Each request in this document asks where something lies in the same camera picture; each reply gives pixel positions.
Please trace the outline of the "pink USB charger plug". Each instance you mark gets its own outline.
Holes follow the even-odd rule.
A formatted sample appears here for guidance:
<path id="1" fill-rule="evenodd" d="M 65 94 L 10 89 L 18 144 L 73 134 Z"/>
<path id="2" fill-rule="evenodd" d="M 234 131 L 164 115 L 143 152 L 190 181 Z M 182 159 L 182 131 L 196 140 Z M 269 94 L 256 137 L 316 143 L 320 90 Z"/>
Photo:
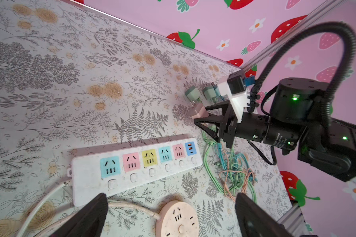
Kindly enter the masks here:
<path id="1" fill-rule="evenodd" d="M 209 113 L 201 102 L 194 104 L 194 106 L 189 110 L 188 115 L 192 119 L 209 117 Z"/>

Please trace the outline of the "green charger plug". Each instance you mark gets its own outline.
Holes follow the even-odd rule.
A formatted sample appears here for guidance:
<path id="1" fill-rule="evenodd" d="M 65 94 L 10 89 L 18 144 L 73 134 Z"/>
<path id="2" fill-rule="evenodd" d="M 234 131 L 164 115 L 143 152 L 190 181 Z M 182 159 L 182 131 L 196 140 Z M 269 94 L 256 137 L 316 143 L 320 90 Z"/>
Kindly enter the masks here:
<path id="1" fill-rule="evenodd" d="M 195 86 L 191 86 L 185 91 L 186 97 L 193 104 L 202 103 L 201 94 Z"/>
<path id="2" fill-rule="evenodd" d="M 204 87 L 202 90 L 206 100 L 213 102 L 214 104 L 218 101 L 218 94 L 213 86 Z"/>

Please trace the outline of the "white multicolour power strip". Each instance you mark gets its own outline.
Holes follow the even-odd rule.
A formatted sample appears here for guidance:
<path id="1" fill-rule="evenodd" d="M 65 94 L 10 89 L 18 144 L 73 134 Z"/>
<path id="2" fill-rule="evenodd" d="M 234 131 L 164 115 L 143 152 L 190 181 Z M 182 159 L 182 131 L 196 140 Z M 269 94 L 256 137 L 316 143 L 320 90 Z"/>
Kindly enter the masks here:
<path id="1" fill-rule="evenodd" d="M 75 157 L 67 175 L 79 207 L 100 193 L 110 197 L 202 164 L 196 139 L 188 138 Z"/>

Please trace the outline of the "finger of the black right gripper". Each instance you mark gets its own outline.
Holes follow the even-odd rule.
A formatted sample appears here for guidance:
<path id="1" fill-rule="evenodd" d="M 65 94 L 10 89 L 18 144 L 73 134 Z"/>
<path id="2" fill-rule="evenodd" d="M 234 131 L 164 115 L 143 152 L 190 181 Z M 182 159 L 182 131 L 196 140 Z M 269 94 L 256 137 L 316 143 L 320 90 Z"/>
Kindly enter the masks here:
<path id="1" fill-rule="evenodd" d="M 206 106 L 205 109 L 210 112 L 213 110 L 220 110 L 222 113 L 232 112 L 232 105 L 229 100 L 223 101 L 214 105 Z"/>
<path id="2" fill-rule="evenodd" d="M 220 142 L 220 140 L 223 139 L 225 122 L 221 118 L 196 118 L 193 120 L 193 122 L 197 127 L 206 132 L 216 142 Z M 210 129 L 205 124 L 214 125 L 216 130 Z"/>

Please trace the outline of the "aluminium frame corner post right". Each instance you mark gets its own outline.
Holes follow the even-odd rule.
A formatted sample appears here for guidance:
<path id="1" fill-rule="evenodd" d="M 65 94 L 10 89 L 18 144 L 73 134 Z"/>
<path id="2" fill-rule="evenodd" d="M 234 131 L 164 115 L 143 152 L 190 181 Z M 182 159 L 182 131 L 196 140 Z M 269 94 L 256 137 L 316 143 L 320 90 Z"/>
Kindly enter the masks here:
<path id="1" fill-rule="evenodd" d="M 244 63 L 241 67 L 244 71 L 250 70 L 255 65 L 258 65 L 265 58 L 272 56 L 277 52 L 288 40 L 302 32 L 303 30 L 315 25 L 320 19 L 325 17 L 328 13 L 332 12 L 337 7 L 344 4 L 345 0 L 328 0 L 321 4 L 318 8 L 312 11 L 302 21 L 292 27 L 283 36 L 279 37 L 276 41 L 267 46 L 264 50 L 258 53 L 251 60 Z"/>

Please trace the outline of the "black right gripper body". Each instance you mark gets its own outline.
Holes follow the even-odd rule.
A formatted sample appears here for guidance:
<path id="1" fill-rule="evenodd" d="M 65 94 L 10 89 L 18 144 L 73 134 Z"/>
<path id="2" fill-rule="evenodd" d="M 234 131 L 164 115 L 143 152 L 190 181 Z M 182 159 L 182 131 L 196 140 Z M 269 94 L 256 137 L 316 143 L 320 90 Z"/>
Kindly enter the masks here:
<path id="1" fill-rule="evenodd" d="M 237 122 L 232 105 L 227 101 L 224 109 L 224 129 L 221 139 L 231 148 L 236 137 L 250 141 L 262 142 L 268 132 L 269 117 L 243 112 L 241 122 Z"/>

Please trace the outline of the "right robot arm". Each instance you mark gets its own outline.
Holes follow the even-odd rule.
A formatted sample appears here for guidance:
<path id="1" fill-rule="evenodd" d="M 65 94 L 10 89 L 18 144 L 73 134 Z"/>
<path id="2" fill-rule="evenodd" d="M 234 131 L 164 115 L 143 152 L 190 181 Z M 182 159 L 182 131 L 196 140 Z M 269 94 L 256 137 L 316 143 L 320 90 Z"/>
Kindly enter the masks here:
<path id="1" fill-rule="evenodd" d="M 269 111 L 254 112 L 259 90 L 265 79 L 294 45 L 315 34 L 333 33 L 344 44 L 339 66 L 331 81 L 285 78 L 268 92 L 273 97 Z M 356 125 L 331 117 L 336 91 L 346 76 L 356 53 L 356 34 L 342 22 L 312 26 L 288 40 L 271 58 L 251 90 L 237 71 L 218 84 L 227 101 L 206 107 L 209 115 L 194 119 L 194 124 L 215 141 L 231 148 L 236 137 L 254 146 L 257 142 L 280 148 L 283 155 L 297 150 L 298 160 L 343 181 L 356 178 Z M 221 109 L 220 115 L 211 112 Z"/>

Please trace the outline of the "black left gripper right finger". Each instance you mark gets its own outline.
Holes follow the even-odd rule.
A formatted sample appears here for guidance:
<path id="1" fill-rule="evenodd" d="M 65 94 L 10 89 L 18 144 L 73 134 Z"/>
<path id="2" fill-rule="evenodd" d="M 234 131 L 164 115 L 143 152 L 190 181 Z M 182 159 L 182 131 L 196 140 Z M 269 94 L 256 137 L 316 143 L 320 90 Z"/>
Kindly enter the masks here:
<path id="1" fill-rule="evenodd" d="M 292 236 L 244 193 L 236 197 L 235 212 L 243 237 Z"/>

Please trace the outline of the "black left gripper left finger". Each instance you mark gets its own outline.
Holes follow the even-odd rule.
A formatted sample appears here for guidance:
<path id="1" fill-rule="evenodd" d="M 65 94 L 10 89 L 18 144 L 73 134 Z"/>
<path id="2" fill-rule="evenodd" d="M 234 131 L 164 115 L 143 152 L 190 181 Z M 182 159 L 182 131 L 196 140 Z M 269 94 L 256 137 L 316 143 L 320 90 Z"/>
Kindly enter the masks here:
<path id="1" fill-rule="evenodd" d="M 99 237 L 107 212 L 106 194 L 100 193 L 50 236 Z"/>

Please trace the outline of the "round pink power socket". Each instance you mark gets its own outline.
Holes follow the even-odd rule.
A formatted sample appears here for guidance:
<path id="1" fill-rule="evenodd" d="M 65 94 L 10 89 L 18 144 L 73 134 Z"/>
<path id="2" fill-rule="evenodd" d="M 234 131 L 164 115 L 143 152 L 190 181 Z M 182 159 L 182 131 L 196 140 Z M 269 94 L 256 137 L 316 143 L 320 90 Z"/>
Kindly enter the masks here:
<path id="1" fill-rule="evenodd" d="M 168 202 L 159 213 L 156 221 L 157 237 L 198 237 L 199 220 L 196 210 L 183 201 Z"/>

